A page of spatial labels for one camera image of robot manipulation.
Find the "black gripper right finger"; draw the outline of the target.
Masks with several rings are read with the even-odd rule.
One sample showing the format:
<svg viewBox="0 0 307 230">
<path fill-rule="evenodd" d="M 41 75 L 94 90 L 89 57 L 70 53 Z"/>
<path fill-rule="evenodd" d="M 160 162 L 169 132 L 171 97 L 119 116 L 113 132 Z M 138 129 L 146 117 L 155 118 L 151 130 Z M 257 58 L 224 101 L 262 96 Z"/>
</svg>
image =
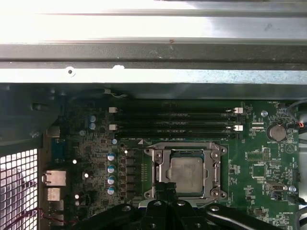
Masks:
<svg viewBox="0 0 307 230">
<path fill-rule="evenodd" d="M 195 208 L 179 199 L 176 184 L 167 183 L 167 201 L 177 230 L 278 230 L 279 228 L 234 208 L 210 204 Z"/>
</svg>

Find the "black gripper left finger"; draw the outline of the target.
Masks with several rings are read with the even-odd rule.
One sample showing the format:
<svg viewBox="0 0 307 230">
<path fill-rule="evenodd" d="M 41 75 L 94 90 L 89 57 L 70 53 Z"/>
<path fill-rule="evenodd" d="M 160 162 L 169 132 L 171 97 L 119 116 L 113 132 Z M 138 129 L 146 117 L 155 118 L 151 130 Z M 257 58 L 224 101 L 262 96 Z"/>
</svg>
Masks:
<svg viewBox="0 0 307 230">
<path fill-rule="evenodd" d="M 165 230 L 172 184 L 157 183 L 146 207 L 120 204 L 81 222 L 82 230 Z"/>
</svg>

